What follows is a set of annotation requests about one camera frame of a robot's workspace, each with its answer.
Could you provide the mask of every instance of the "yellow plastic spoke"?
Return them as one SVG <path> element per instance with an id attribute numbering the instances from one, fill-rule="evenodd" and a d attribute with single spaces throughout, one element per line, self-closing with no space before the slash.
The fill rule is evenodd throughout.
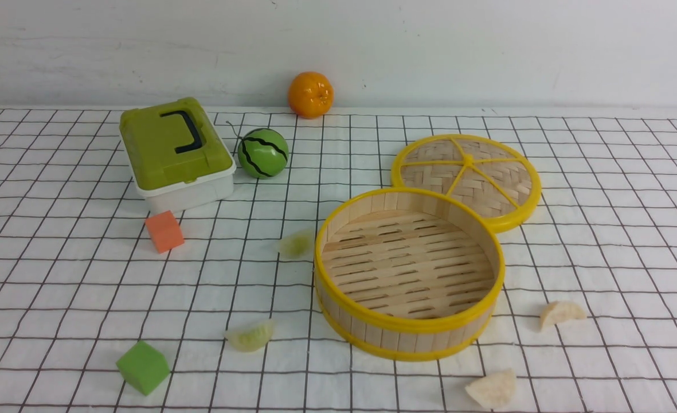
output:
<path id="1" fill-rule="evenodd" d="M 511 199 L 511 196 L 509 196 L 509 195 L 506 193 L 506 191 L 504 191 L 503 189 L 501 189 L 501 186 L 499 186 L 499 185 L 496 183 L 496 181 L 494 181 L 494 180 L 491 178 L 491 176 L 486 175 L 485 173 L 482 172 L 482 170 L 478 169 L 478 168 L 475 167 L 474 165 L 471 165 L 470 168 L 471 168 L 475 173 L 477 173 L 478 175 L 483 176 L 483 178 L 485 178 L 485 180 L 489 181 L 489 182 L 491 183 L 491 185 L 493 185 L 493 187 L 496 188 L 496 190 L 499 191 L 499 192 L 501 193 L 501 195 L 504 196 L 504 198 L 506 198 L 507 201 L 509 201 L 512 205 L 514 205 L 515 208 L 519 208 L 519 204 L 517 204 L 517 203 L 514 201 L 514 199 Z"/>
<path id="2" fill-rule="evenodd" d="M 491 158 L 491 159 L 476 159 L 474 164 L 489 163 L 489 162 L 519 162 L 517 158 Z"/>
<path id="3" fill-rule="evenodd" d="M 461 175 L 463 175 L 463 173 L 466 172 L 467 168 L 468 165 L 463 165 L 460 172 L 458 172 L 458 175 L 456 176 L 455 180 L 453 180 L 453 183 L 451 183 L 451 187 L 445 193 L 445 196 L 450 196 L 451 193 L 453 193 L 453 190 L 456 189 L 456 186 L 458 186 L 458 183 L 461 181 Z"/>
<path id="4" fill-rule="evenodd" d="M 401 166 L 416 166 L 416 165 L 463 165 L 463 161 L 417 161 L 404 162 Z"/>
<path id="5" fill-rule="evenodd" d="M 461 144 L 457 143 L 456 139 L 453 139 L 453 138 L 451 138 L 451 142 L 456 146 L 456 149 L 458 149 L 458 152 L 461 153 L 461 157 L 465 157 L 466 153 L 463 151 Z"/>

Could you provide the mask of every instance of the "black handle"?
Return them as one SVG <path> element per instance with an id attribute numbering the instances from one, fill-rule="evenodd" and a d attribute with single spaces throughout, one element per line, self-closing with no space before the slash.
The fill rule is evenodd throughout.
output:
<path id="1" fill-rule="evenodd" d="M 188 112 L 186 112 L 185 110 L 175 110 L 174 112 L 163 113 L 162 115 L 160 115 L 160 118 L 172 115 L 182 116 L 183 121 L 188 126 L 188 130 L 191 131 L 191 135 L 193 135 L 193 143 L 189 143 L 186 146 L 178 146 L 178 148 L 175 148 L 176 154 L 183 154 L 183 152 L 195 151 L 196 149 L 202 148 L 203 140 L 201 139 L 201 136 L 198 133 L 198 128 L 196 128 L 196 124 L 193 123 L 193 119 L 191 119 L 190 115 L 188 115 Z"/>

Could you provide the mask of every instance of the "woven bamboo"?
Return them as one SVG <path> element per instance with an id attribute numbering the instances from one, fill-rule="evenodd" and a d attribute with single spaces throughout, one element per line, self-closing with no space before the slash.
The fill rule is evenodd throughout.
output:
<path id="1" fill-rule="evenodd" d="M 372 191 L 339 207 L 315 246 L 323 314 L 354 345 L 437 359 L 483 331 L 503 284 L 498 241 L 466 206 L 427 190 Z"/>
<path id="2" fill-rule="evenodd" d="M 542 194 L 534 167 L 490 139 L 438 135 L 407 146 L 392 168 L 395 186 L 421 188 L 467 205 L 495 232 L 524 222 Z"/>

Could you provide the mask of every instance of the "yellow rim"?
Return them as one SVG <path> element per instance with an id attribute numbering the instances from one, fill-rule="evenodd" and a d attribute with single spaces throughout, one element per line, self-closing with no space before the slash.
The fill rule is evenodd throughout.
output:
<path id="1" fill-rule="evenodd" d="M 503 251 L 501 250 L 499 240 L 496 238 L 496 235 L 494 235 L 494 232 L 491 230 L 491 228 L 488 227 L 488 224 L 472 209 L 458 201 L 453 202 L 453 205 L 463 209 L 482 225 L 483 229 L 486 230 L 488 235 L 490 235 L 492 238 L 494 248 L 496 249 L 496 254 L 498 254 L 499 257 L 498 276 L 496 277 L 496 281 L 494 282 L 490 292 L 488 292 L 488 294 L 484 296 L 482 300 L 478 301 L 478 303 L 476 303 L 471 308 L 448 317 L 435 318 L 432 320 L 412 320 L 408 318 L 392 317 L 377 311 L 372 311 L 364 306 L 361 306 L 359 303 L 356 303 L 356 301 L 351 300 L 351 298 L 341 292 L 338 286 L 333 283 L 333 280 L 328 277 L 325 266 L 323 265 L 323 251 L 322 246 L 320 245 L 320 240 L 323 238 L 323 235 L 325 235 L 328 224 L 335 218 L 337 214 L 348 208 L 351 204 L 360 201 L 361 199 L 382 193 L 417 193 L 420 195 L 441 199 L 443 201 L 453 201 L 451 198 L 447 198 L 428 190 L 420 190 L 417 188 L 385 188 L 382 190 L 369 191 L 344 202 L 328 216 L 328 219 L 325 220 L 322 227 L 320 228 L 320 232 L 318 232 L 318 238 L 315 242 L 315 277 L 320 281 L 320 284 L 322 284 L 323 288 L 325 288 L 325 291 L 330 296 L 330 298 L 339 306 L 341 306 L 341 308 L 348 311 L 351 316 L 354 316 L 361 321 L 366 322 L 367 324 L 371 324 L 372 326 L 380 327 L 382 329 L 390 329 L 397 332 L 414 334 L 430 334 L 444 332 L 449 329 L 455 329 L 456 327 L 468 324 L 470 321 L 473 321 L 476 317 L 483 314 L 483 312 L 487 311 L 495 303 L 496 298 L 498 297 L 499 292 L 504 285 L 504 272 L 506 267 L 504 264 Z"/>
<path id="2" fill-rule="evenodd" d="M 323 302 L 320 301 L 320 297 L 317 297 L 317 299 L 318 306 L 320 306 L 320 310 L 323 312 L 323 316 L 325 317 L 326 321 L 338 333 L 338 335 L 343 337 L 344 340 L 351 343 L 352 345 L 355 345 L 357 348 L 366 351 L 369 354 L 383 357 L 385 359 L 393 359 L 398 361 L 430 361 L 442 359 L 444 357 L 448 357 L 455 353 L 458 353 L 459 351 L 468 347 L 472 342 L 478 339 L 478 337 L 480 337 L 480 335 L 486 329 L 488 323 L 491 321 L 492 318 L 492 316 L 488 316 L 488 319 L 483 323 L 483 326 L 481 326 L 477 332 L 475 332 L 471 337 L 469 337 L 461 344 L 456 345 L 455 347 L 446 348 L 445 350 L 430 351 L 427 353 L 406 353 L 404 351 L 386 350 L 386 348 L 377 347 L 375 345 L 365 342 L 364 340 L 359 340 L 356 337 L 352 336 L 351 334 L 349 334 L 349 332 L 344 330 L 343 327 L 341 327 L 341 325 L 338 324 L 336 320 L 334 320 L 333 317 L 330 316 L 330 314 L 328 314 L 328 311 L 326 311 L 325 306 L 323 306 Z"/>
<path id="3" fill-rule="evenodd" d="M 475 163 L 487 163 L 487 162 L 519 162 L 524 167 L 527 169 L 527 172 L 529 172 L 530 180 L 532 180 L 532 190 L 530 191 L 529 197 L 527 198 L 527 201 L 522 204 L 522 205 L 517 205 L 516 202 L 514 202 L 512 199 L 509 198 L 509 195 L 498 188 L 498 184 L 494 180 L 491 180 L 488 178 L 488 176 L 485 176 L 484 173 L 480 172 L 478 168 L 474 167 L 474 165 L 470 165 L 470 167 L 466 168 L 466 163 L 464 161 L 423 161 L 423 162 L 404 162 L 404 159 L 406 156 L 417 149 L 417 147 L 422 146 L 424 144 L 430 143 L 432 141 L 442 141 L 443 139 L 450 139 L 450 141 L 457 147 L 459 148 L 459 151 L 461 152 L 461 155 L 464 154 L 463 150 L 460 148 L 460 145 L 456 142 L 456 139 L 463 139 L 464 141 L 477 141 L 477 142 L 482 142 L 482 143 L 487 143 L 491 146 L 495 146 L 496 148 L 502 149 L 503 151 L 509 152 L 513 158 L 509 159 L 484 159 L 480 161 L 475 161 Z M 512 148 L 509 148 L 508 146 L 498 143 L 496 141 L 492 141 L 492 139 L 488 138 L 481 138 L 478 136 L 472 136 L 469 134 L 438 134 L 435 136 L 430 136 L 429 138 L 424 138 L 420 139 L 417 142 L 410 143 L 407 147 L 402 149 L 399 154 L 394 159 L 394 163 L 392 164 L 392 172 L 391 172 L 391 178 L 392 178 L 392 185 L 395 186 L 396 188 L 408 188 L 408 186 L 404 185 L 404 180 L 402 180 L 402 167 L 404 166 L 410 166 L 410 165 L 434 165 L 434 164 L 451 164 L 451 165 L 463 165 L 464 168 L 459 172 L 458 176 L 456 176 L 456 181 L 453 182 L 453 187 L 455 188 L 455 185 L 458 185 L 458 182 L 460 181 L 460 176 L 462 175 L 465 170 L 472 169 L 474 170 L 475 173 L 479 173 L 480 175 L 484 176 L 490 183 L 493 185 L 497 190 L 501 192 L 501 194 L 509 200 L 512 205 L 516 207 L 514 212 L 511 212 L 509 214 L 503 215 L 501 217 L 493 217 L 493 219 L 484 219 L 483 217 L 479 217 L 479 219 L 488 225 L 489 228 L 491 228 L 492 232 L 505 232 L 508 230 L 511 230 L 512 228 L 518 227 L 519 225 L 522 225 L 525 220 L 529 219 L 529 217 L 532 215 L 534 212 L 534 209 L 537 208 L 537 204 L 539 202 L 539 199 L 542 197 L 542 181 L 540 181 L 539 175 L 537 173 L 537 170 L 535 170 L 534 166 L 525 158 L 522 154 L 519 152 L 515 151 Z M 453 202 L 456 205 L 462 205 L 460 201 L 458 201 L 455 198 L 448 197 L 451 202 Z"/>

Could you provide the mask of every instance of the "cube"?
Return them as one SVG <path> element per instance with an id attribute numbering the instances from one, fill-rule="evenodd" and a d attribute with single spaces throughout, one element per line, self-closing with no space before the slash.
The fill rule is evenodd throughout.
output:
<path id="1" fill-rule="evenodd" d="M 144 341 L 139 341 L 117 362 L 124 381 L 140 393 L 149 395 L 170 374 L 162 353 Z"/>
<path id="2" fill-rule="evenodd" d="M 176 246 L 181 246 L 185 242 L 181 226 L 170 211 L 157 214 L 144 220 L 147 232 L 150 233 L 150 240 L 155 244 L 158 253 L 170 251 Z"/>

